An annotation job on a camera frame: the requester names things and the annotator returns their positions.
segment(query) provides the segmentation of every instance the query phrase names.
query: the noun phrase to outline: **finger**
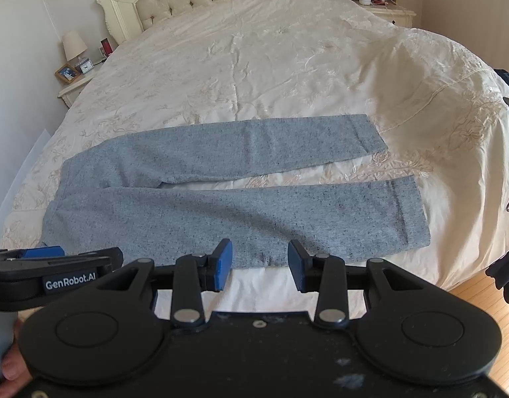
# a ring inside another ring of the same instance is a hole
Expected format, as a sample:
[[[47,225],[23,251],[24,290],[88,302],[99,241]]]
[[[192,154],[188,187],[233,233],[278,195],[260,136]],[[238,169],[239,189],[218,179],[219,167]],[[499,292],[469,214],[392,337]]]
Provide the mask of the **finger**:
[[[19,339],[20,329],[22,329],[22,325],[24,322],[20,319],[15,320],[15,324],[13,326],[13,335],[15,337],[15,341]]]
[[[2,359],[2,374],[8,380],[15,380],[25,371],[26,363],[20,354],[19,346],[15,343]]]
[[[4,381],[4,383],[0,385],[0,398],[12,398],[30,381],[32,381],[32,377],[28,371],[23,372],[13,381]]]

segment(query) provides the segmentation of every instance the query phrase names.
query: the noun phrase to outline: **nightstand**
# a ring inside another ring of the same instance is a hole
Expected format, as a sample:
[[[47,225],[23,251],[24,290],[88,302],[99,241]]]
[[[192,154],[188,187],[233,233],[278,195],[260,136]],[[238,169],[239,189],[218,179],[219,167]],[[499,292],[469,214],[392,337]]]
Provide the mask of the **nightstand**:
[[[94,65],[94,69],[88,71],[84,75],[81,75],[77,81],[74,81],[68,87],[59,91],[57,97],[63,99],[64,104],[70,108],[72,103],[75,102],[75,100],[78,98],[78,95],[81,93],[81,91],[83,91],[85,86],[92,80],[92,78],[94,78],[94,76],[96,76],[102,65],[102,62]]]
[[[393,23],[394,25],[405,27],[407,29],[413,27],[413,18],[417,16],[414,11],[405,9],[399,5],[381,6],[373,4],[371,6],[363,6],[358,2],[356,2],[356,4],[365,10],[374,13],[376,16]]]

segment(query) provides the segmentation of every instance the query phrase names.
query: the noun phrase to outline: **red object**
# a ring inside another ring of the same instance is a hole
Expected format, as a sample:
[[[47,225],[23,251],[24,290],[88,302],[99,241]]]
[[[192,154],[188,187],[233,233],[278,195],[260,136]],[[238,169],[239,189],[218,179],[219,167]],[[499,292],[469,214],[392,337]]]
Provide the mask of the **red object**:
[[[106,38],[105,38],[105,39],[103,39],[103,40],[101,41],[101,44],[102,44],[102,46],[103,46],[103,50],[105,51],[105,54],[106,54],[107,56],[109,56],[109,55],[111,55],[111,54],[113,53],[113,48],[112,48],[112,47],[110,47],[110,43],[109,43],[109,40],[108,40],[108,39],[106,39]]]

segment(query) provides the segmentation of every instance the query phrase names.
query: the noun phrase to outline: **alarm clock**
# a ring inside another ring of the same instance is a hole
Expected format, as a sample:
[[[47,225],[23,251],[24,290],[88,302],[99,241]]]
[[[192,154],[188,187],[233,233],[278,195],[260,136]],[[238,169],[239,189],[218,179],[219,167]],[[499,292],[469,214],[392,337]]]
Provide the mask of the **alarm clock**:
[[[85,61],[82,61],[81,63],[78,64],[78,69],[79,69],[79,71],[81,71],[81,73],[85,74],[86,72],[94,69],[94,65],[87,58]]]

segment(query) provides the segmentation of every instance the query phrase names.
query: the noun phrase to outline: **white bedspread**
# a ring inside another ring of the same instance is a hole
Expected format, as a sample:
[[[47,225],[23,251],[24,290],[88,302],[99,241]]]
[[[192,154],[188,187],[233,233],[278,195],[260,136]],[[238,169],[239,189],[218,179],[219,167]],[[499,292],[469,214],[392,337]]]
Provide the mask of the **white bedspread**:
[[[62,162],[105,139],[181,124],[366,113],[389,153],[189,188],[414,174],[432,243],[389,260],[449,288],[509,249],[503,95],[509,97],[509,87],[461,45],[393,26],[349,0],[223,0],[199,7],[158,23],[109,58],[25,179],[1,246],[35,245]],[[209,241],[209,251],[215,243]],[[232,278],[225,292],[206,297],[210,309],[315,306],[315,295],[295,291],[287,269],[234,271]],[[351,299],[354,309],[358,300]]]

